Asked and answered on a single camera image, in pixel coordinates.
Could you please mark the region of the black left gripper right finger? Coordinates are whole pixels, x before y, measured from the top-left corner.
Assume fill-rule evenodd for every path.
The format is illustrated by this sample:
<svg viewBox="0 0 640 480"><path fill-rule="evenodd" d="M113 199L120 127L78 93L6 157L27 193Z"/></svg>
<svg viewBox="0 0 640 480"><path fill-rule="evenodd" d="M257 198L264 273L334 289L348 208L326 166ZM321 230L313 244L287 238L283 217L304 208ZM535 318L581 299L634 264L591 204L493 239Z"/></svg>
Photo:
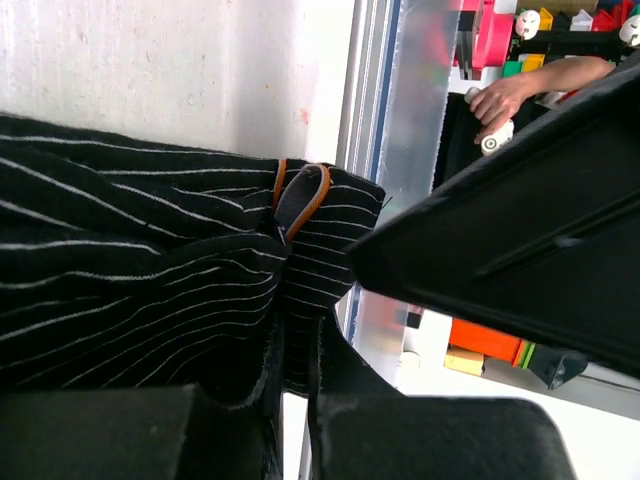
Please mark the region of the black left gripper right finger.
<svg viewBox="0 0 640 480"><path fill-rule="evenodd" d="M515 398L405 396L345 340L314 325L309 366L314 479L572 479L559 431Z"/></svg>

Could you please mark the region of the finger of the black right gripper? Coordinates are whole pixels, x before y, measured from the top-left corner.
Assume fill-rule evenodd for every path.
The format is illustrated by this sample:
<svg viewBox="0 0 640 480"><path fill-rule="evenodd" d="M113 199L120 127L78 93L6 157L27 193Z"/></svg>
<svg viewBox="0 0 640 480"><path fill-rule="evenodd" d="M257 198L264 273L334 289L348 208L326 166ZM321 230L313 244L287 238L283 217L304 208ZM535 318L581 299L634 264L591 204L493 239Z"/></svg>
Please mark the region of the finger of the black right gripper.
<svg viewBox="0 0 640 480"><path fill-rule="evenodd" d="M639 369L639 70L619 68L348 249L367 290Z"/></svg>

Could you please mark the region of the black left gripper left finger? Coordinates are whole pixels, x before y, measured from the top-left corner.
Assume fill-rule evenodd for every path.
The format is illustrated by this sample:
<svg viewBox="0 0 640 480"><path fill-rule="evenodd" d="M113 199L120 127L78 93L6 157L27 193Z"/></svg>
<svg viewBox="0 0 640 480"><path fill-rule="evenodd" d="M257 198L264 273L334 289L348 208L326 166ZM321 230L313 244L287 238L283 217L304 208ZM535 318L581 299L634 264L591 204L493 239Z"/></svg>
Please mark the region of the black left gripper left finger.
<svg viewBox="0 0 640 480"><path fill-rule="evenodd" d="M4 479L280 479L284 329L257 340L242 402L196 384L4 394Z"/></svg>

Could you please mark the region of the black underwear orange trim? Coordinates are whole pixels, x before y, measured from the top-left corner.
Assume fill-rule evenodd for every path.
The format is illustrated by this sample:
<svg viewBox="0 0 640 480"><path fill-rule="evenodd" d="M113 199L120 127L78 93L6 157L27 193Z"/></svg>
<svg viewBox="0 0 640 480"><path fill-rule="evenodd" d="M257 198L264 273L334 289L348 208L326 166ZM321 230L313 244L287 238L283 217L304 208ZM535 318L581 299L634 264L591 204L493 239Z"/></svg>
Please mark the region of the black underwear orange trim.
<svg viewBox="0 0 640 480"><path fill-rule="evenodd" d="M1 387L198 383L259 395L281 348L308 393L315 326L385 193L328 164L1 118Z"/></svg>

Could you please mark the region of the operator forearm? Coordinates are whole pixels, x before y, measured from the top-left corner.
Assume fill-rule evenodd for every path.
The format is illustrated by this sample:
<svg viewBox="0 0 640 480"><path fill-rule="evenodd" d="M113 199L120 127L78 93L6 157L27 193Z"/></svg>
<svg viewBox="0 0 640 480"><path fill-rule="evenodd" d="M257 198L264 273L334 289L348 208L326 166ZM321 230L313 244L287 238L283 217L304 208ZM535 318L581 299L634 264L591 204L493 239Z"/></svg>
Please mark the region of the operator forearm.
<svg viewBox="0 0 640 480"><path fill-rule="evenodd" d="M524 98L549 92L581 90L611 73L615 65L598 57L567 57L523 74Z"/></svg>

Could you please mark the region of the operator left hand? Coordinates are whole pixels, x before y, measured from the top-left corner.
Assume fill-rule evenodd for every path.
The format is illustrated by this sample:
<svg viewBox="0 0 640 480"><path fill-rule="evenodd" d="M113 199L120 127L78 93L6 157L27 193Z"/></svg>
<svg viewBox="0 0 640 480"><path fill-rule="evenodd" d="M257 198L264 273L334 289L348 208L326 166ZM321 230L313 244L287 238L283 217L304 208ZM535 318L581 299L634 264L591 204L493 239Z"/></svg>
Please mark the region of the operator left hand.
<svg viewBox="0 0 640 480"><path fill-rule="evenodd" d="M480 90L470 103L470 111L481 124L474 143L480 144L487 135L502 127L534 94L534 82L529 74L502 78Z"/></svg>

